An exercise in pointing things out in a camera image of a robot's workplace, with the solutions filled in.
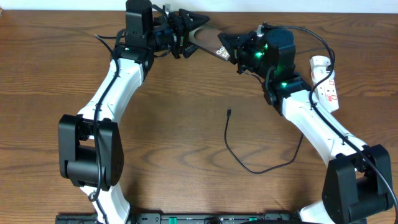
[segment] green connector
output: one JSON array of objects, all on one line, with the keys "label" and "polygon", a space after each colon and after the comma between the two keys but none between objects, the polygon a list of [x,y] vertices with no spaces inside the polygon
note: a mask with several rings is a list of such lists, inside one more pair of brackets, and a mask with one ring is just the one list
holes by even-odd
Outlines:
[{"label": "green connector", "polygon": [[169,224],[177,224],[177,218],[175,218],[175,217],[170,217],[170,218],[169,218]]}]

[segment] black plug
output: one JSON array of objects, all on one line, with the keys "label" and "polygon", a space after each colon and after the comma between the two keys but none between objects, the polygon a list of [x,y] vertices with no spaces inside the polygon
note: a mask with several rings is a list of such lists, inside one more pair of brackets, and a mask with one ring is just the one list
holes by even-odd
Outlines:
[{"label": "black plug", "polygon": [[226,116],[230,117],[231,116],[231,112],[232,112],[232,108],[228,108],[228,111],[226,111]]}]

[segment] black motor joint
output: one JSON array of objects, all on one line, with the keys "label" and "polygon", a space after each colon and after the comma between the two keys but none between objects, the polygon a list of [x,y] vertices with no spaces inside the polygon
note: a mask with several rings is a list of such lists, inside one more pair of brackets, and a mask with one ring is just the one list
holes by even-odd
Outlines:
[{"label": "black motor joint", "polygon": [[[153,18],[152,9],[161,15]],[[199,15],[184,9],[166,12],[149,0],[128,0],[126,2],[125,43],[116,43],[118,57],[134,60],[143,64],[144,78],[151,69],[156,57],[172,53],[174,57],[185,58],[196,51],[188,41],[189,32],[208,22],[208,16]],[[167,50],[156,56],[155,52]]]},{"label": "black motor joint", "polygon": [[264,97],[280,114],[283,98],[296,91],[310,90],[310,85],[294,72],[295,44],[291,31],[263,23],[260,32],[221,33],[218,37],[231,56],[229,61],[238,64],[239,74],[249,70],[265,80]]},{"label": "black motor joint", "polygon": [[[391,160],[382,145],[364,146],[363,154],[392,185]],[[355,170],[364,173],[356,178]],[[369,164],[358,154],[337,156],[329,161],[323,185],[322,202],[335,223],[352,223],[392,208],[387,187]]]}]

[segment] wooden table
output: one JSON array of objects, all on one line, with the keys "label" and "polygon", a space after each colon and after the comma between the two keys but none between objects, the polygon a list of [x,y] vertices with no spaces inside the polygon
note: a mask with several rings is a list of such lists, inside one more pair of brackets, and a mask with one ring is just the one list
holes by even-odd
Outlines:
[{"label": "wooden table", "polygon": [[[336,52],[340,110],[369,145],[382,144],[398,176],[398,16],[383,14],[206,13],[225,32],[258,24],[304,26]],[[92,213],[86,195],[60,176],[57,124],[91,99],[109,68],[93,36],[114,35],[124,12],[4,11],[0,17],[0,222],[53,223],[59,213]],[[321,47],[295,32],[297,51]],[[296,57],[308,78],[313,52]],[[298,129],[267,105],[257,80],[199,50],[155,60],[120,124],[123,192],[135,207],[165,213],[262,213],[320,199],[326,167],[305,139],[297,160],[264,175],[246,172],[290,160]],[[392,223],[394,212],[369,217]]]}]

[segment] green led light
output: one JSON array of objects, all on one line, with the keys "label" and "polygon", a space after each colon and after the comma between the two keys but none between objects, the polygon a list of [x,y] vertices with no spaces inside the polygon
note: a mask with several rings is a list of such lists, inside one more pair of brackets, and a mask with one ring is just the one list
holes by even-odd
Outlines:
[{"label": "green led light", "polygon": [[257,52],[257,53],[256,53],[256,57],[257,57],[257,58],[261,58],[263,55],[264,55],[263,52]]}]

